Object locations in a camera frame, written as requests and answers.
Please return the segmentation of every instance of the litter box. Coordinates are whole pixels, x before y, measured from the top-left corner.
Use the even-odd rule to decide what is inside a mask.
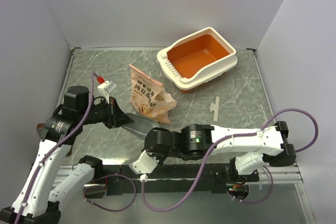
[[[157,54],[163,73],[182,92],[237,65],[236,50],[212,27],[190,34]]]

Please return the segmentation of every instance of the snack bag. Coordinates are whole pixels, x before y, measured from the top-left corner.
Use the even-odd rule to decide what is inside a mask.
[[[163,83],[153,80],[140,69],[131,68],[131,103],[139,114],[159,123],[171,124],[168,110],[176,107],[177,102],[168,94]]]

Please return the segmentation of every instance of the white backdrop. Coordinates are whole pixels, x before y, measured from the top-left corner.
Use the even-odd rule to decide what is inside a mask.
[[[335,223],[336,1],[284,0],[257,50],[275,111],[297,107],[316,117],[320,134],[298,163],[317,223]],[[304,116],[285,114],[289,141],[303,147],[313,136]]]
[[[257,48],[283,0],[45,0],[70,47],[168,46],[213,26]]]
[[[0,209],[11,206],[34,162],[36,125],[58,98],[70,49],[43,0],[0,0]]]

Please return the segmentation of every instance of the purple cable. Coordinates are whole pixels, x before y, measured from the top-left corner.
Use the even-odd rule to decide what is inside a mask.
[[[266,169],[266,171],[269,174],[269,177],[271,178],[271,188],[269,189],[267,195],[264,198],[259,199],[259,200],[255,200],[255,201],[245,201],[245,200],[240,201],[237,198],[233,198],[234,201],[237,201],[237,202],[242,203],[242,204],[259,204],[259,203],[264,202],[265,200],[267,200],[269,198],[269,196],[271,196],[271,194],[273,192],[273,186],[274,186],[273,176],[272,176],[272,173],[269,171],[269,169],[266,166],[264,166],[264,168]]]
[[[69,139],[76,131],[78,131],[78,129],[83,125],[85,119],[88,117],[89,115],[89,112],[90,112],[90,109],[91,109],[91,106],[92,106],[92,102],[93,102],[93,80],[94,80],[94,74],[92,73],[92,76],[91,76],[91,89],[90,89],[90,95],[89,95],[89,105],[88,105],[88,108],[86,109],[86,112],[83,116],[83,118],[80,120],[80,122],[77,124],[77,126],[68,134],[66,135],[61,141],[59,141],[52,149],[50,149],[50,151],[41,159],[41,163],[45,163],[46,160],[49,158],[49,156],[59,147],[61,146],[67,139]],[[26,190],[26,194],[22,200],[22,202],[26,202],[28,197],[29,197],[29,194],[34,186],[34,182],[37,178],[37,175],[39,173],[39,171],[41,170],[41,166],[37,166],[33,175],[32,175],[32,178],[28,184],[28,187],[27,187],[27,190]],[[19,223],[19,220],[20,220],[20,217],[24,211],[24,206],[21,206],[18,213],[17,213],[17,216],[15,218],[15,222],[14,224],[18,224]]]
[[[97,204],[97,203],[95,203],[95,202],[89,200],[89,199],[85,196],[85,192],[86,192],[87,189],[92,188],[92,187],[93,187],[93,188],[104,188],[103,186],[90,186],[90,187],[85,188],[84,191],[83,191],[83,197],[84,197],[85,201],[87,201],[88,203],[91,203],[91,204],[93,204],[94,206],[99,207],[99,208],[101,208],[101,209],[103,209],[103,210],[105,210],[105,211],[108,211],[108,212],[121,212],[121,211],[124,211],[124,210],[126,210],[127,208],[129,208],[129,207],[134,203],[135,198],[136,198],[136,196],[137,196],[137,191],[136,191],[137,189],[136,189],[136,187],[135,187],[135,184],[134,184],[134,182],[133,182],[129,177],[126,177],[126,176],[121,175],[121,174],[111,174],[111,175],[107,175],[107,176],[101,177],[101,178],[96,179],[96,180],[93,180],[93,181],[97,181],[97,180],[101,180],[101,179],[109,178],[109,177],[113,177],[113,176],[123,177],[123,178],[127,179],[129,182],[131,182],[131,184],[132,184],[132,186],[133,186],[133,188],[134,188],[134,195],[133,195],[133,198],[132,198],[131,202],[130,202],[127,206],[125,206],[125,207],[123,207],[123,208],[121,208],[121,209],[113,210],[113,209],[109,209],[109,208],[103,207],[103,206],[101,206],[101,205],[99,205],[99,204]]]
[[[96,78],[99,78],[99,75],[97,75],[96,72],[93,72],[93,75],[94,75]]]
[[[289,109],[284,109],[284,110],[280,110],[278,111],[277,113],[275,113],[262,127],[261,127],[261,130],[264,130],[270,123],[271,121],[273,121],[273,119],[275,117],[277,117],[278,115],[284,113],[284,112],[289,112],[289,111],[293,111],[293,112],[299,112],[299,113],[302,113],[306,116],[308,116],[313,124],[314,124],[314,128],[315,128],[315,134],[314,134],[314,138],[313,140],[307,144],[306,146],[304,146],[303,148],[300,148],[298,150],[295,150],[296,152],[302,152],[306,149],[308,149],[309,147],[311,147],[317,140],[317,137],[319,135],[319,128],[318,128],[318,125],[317,125],[317,121],[315,120],[315,118],[309,114],[308,112],[304,111],[304,110],[301,110],[301,109],[293,109],[293,108],[289,108]],[[257,135],[257,133],[240,133],[240,134],[233,134],[233,137],[245,137],[245,136],[255,136]],[[228,140],[232,137],[232,135],[229,135],[229,136],[225,136],[221,139],[219,139],[217,142],[213,143],[210,148],[208,149],[208,151],[205,153],[204,155],[204,158],[203,158],[203,161],[201,163],[201,166],[199,167],[199,170],[198,170],[198,173],[196,175],[196,178],[193,182],[193,184],[191,185],[189,191],[185,194],[185,196],[178,202],[176,203],[175,205],[171,206],[171,207],[168,207],[168,208],[156,208],[156,207],[153,207],[151,206],[147,201],[146,201],[146,198],[145,198],[145,194],[144,194],[144,191],[145,191],[145,182],[142,182],[141,183],[141,194],[142,194],[142,200],[144,202],[144,204],[151,210],[153,211],[156,211],[156,212],[168,212],[168,211],[171,211],[171,210],[174,210],[175,208],[179,207],[180,205],[182,205],[187,199],[188,197],[190,196],[190,194],[193,192],[193,190],[195,189],[200,177],[201,177],[201,174],[203,172],[203,169],[204,169],[204,166],[205,166],[205,163],[208,159],[208,157],[210,156],[212,150],[221,142],[225,141],[225,140]],[[274,181],[273,181],[273,178],[271,177],[271,189],[270,189],[270,192],[267,194],[267,196],[264,198],[264,199],[261,199],[259,200],[260,202],[263,202],[265,201],[266,199],[269,198],[269,196],[271,195],[272,193],[272,190],[273,190],[273,185],[274,185]]]

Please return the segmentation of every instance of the purple wire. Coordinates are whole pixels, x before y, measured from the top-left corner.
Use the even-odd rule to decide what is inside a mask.
[[[289,109],[284,109],[284,110],[280,110],[278,111],[277,113],[275,113],[262,127],[261,127],[261,130],[264,130],[272,121],[275,117],[277,117],[278,115],[284,113],[284,112],[289,112],[289,111],[293,111],[293,112],[299,112],[299,113],[302,113],[306,116],[308,116],[313,124],[314,124],[314,128],[315,128],[315,134],[314,134],[314,138],[313,140],[307,144],[306,146],[304,146],[303,148],[300,148],[298,150],[295,150],[296,152],[302,152],[306,149],[308,149],[309,147],[311,147],[317,140],[317,137],[318,137],[318,134],[319,134],[319,128],[318,128],[318,125],[317,125],[317,121],[315,120],[315,118],[309,114],[308,112],[304,111],[304,110],[301,110],[301,109],[294,109],[294,108],[289,108]],[[246,137],[246,136],[255,136],[257,135],[257,133],[240,133],[240,134],[233,134],[233,137]],[[200,177],[201,177],[201,174],[203,172],[203,169],[204,169],[204,166],[205,166],[205,163],[208,159],[208,157],[210,156],[212,150],[221,142],[225,141],[225,140],[228,140],[232,137],[232,135],[228,135],[228,136],[225,136],[221,139],[219,139],[217,142],[213,143],[210,148],[208,149],[208,151],[205,153],[204,155],[204,158],[203,158],[203,161],[201,163],[201,166],[199,167],[199,170],[198,170],[198,173],[196,175],[196,178],[193,182],[193,184],[191,185],[189,191],[185,194],[185,196],[178,202],[176,203],[175,205],[171,206],[171,207],[168,207],[168,208],[156,208],[156,207],[153,207],[151,206],[147,201],[146,201],[146,198],[145,198],[145,194],[144,194],[144,191],[145,191],[145,182],[142,182],[141,183],[141,194],[142,194],[142,200],[144,202],[144,204],[151,210],[153,211],[156,211],[156,212],[168,212],[168,211],[171,211],[171,210],[174,210],[175,208],[179,207],[180,205],[182,205],[187,199],[188,197],[190,196],[190,194],[193,192],[193,190],[195,189]],[[274,181],[273,181],[273,178],[271,176],[271,189],[270,189],[270,192],[267,194],[267,196],[264,198],[264,199],[261,199],[259,200],[260,202],[263,202],[265,201],[266,199],[268,199],[273,191],[273,185],[274,185]]]
[[[89,115],[89,112],[90,112],[90,109],[91,109],[91,106],[92,106],[92,102],[93,102],[93,81],[94,81],[94,74],[92,73],[92,76],[91,76],[91,89],[90,89],[90,95],[89,95],[89,105],[88,105],[88,108],[86,109],[86,112],[83,116],[83,118],[80,120],[80,122],[77,124],[77,126],[68,134],[66,135],[61,141],[59,141],[52,149],[50,149],[50,151],[41,159],[41,163],[45,163],[46,160],[49,158],[49,156],[59,147],[61,146],[66,140],[68,140],[76,131],[78,131],[78,129],[83,125],[85,119],[88,117]],[[26,194],[22,200],[22,202],[27,202],[27,199],[29,198],[29,195],[31,193],[31,190],[34,186],[34,182],[37,178],[37,175],[39,173],[39,171],[41,170],[41,166],[37,166],[33,175],[32,175],[32,178],[28,184],[28,187],[27,187],[27,190],[26,190]],[[20,217],[24,211],[24,206],[21,206],[18,213],[17,213],[17,216],[15,218],[15,222],[14,224],[18,224],[19,223],[19,220],[20,220]]]
[[[108,212],[121,212],[121,211],[124,211],[124,210],[126,210],[127,208],[129,208],[129,207],[134,203],[135,198],[137,197],[137,191],[136,191],[137,189],[136,189],[136,187],[135,187],[134,182],[133,182],[129,177],[126,177],[126,176],[121,175],[121,174],[111,174],[111,175],[107,175],[107,176],[101,177],[101,178],[96,179],[96,180],[100,180],[100,179],[104,179],[104,178],[109,178],[109,177],[113,177],[113,176],[123,177],[123,178],[127,179],[129,182],[131,182],[131,184],[132,184],[132,186],[133,186],[133,188],[134,188],[134,195],[133,195],[133,198],[132,198],[131,202],[130,202],[127,206],[125,206],[125,207],[123,207],[123,208],[121,208],[121,209],[113,210],[113,209],[109,209],[109,208],[103,207],[103,206],[101,206],[101,205],[99,205],[99,204],[97,204],[97,203],[95,203],[95,202],[89,200],[89,199],[85,196],[85,192],[86,192],[87,189],[92,188],[92,187],[93,187],[93,188],[105,188],[105,187],[103,187],[103,186],[90,186],[90,187],[85,188],[84,191],[83,191],[83,197],[84,197],[85,201],[87,201],[88,203],[91,203],[91,204],[93,204],[94,206],[99,207],[99,208],[101,208],[101,209],[103,209],[103,210],[105,210],[105,211],[108,211]]]
[[[94,75],[96,78],[99,78],[99,75],[97,75],[96,72],[93,72],[93,75]]]
[[[242,204],[259,204],[259,203],[264,202],[265,200],[267,200],[271,196],[271,194],[273,192],[273,187],[274,187],[273,176],[272,176],[272,173],[270,172],[270,170],[266,166],[264,166],[264,168],[266,169],[266,171],[269,174],[269,177],[271,178],[271,188],[269,189],[267,195],[264,198],[259,199],[259,200],[255,200],[255,201],[245,201],[245,200],[240,201],[237,198],[233,198],[234,201],[237,201],[237,202],[242,203]]]

